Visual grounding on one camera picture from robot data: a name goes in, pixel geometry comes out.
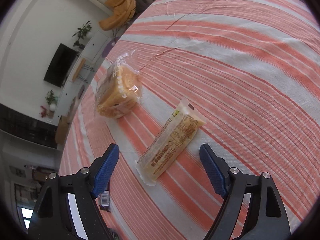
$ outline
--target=television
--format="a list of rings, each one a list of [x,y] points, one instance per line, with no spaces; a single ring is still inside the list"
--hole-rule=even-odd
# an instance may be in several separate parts
[[[77,51],[61,43],[50,62],[47,73],[44,76],[44,81],[61,87],[77,54]]]

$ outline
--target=barcode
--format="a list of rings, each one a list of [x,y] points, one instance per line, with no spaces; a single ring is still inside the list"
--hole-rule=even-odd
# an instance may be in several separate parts
[[[105,191],[101,194],[101,206],[105,207],[109,205],[109,191]]]

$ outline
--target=packaged bread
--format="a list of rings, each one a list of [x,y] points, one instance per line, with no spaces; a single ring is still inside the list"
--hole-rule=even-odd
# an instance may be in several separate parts
[[[162,127],[153,143],[137,161],[137,170],[149,186],[173,163],[195,136],[198,128],[206,123],[186,98],[178,104],[171,117]]]
[[[139,72],[127,64],[128,57],[128,53],[119,57],[98,82],[96,110],[102,116],[120,118],[140,100]]]

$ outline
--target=blue rubber fingertip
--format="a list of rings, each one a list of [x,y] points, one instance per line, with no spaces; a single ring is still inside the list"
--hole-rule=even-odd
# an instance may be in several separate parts
[[[108,182],[111,178],[113,170],[119,159],[119,146],[115,145],[104,163],[101,165],[100,170],[94,178],[94,187],[91,193],[97,198],[99,194],[106,190]]]
[[[228,195],[228,191],[225,186],[226,182],[224,176],[222,175],[220,169],[204,148],[200,148],[199,155],[202,165],[209,177],[215,193],[219,194],[223,199],[226,198]]]

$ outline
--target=red and white tablecloth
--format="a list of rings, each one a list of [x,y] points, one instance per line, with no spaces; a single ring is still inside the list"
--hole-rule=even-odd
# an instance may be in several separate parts
[[[201,240],[222,203],[199,159],[208,143],[244,173],[268,171],[296,228],[320,192],[320,34],[308,8],[298,0],[157,0],[107,59],[134,49],[141,104],[118,120],[95,117],[101,67],[71,125],[59,174],[89,166],[116,143],[107,226],[123,240]],[[208,122],[149,187],[135,162],[182,97]],[[233,237],[248,198],[244,206]]]

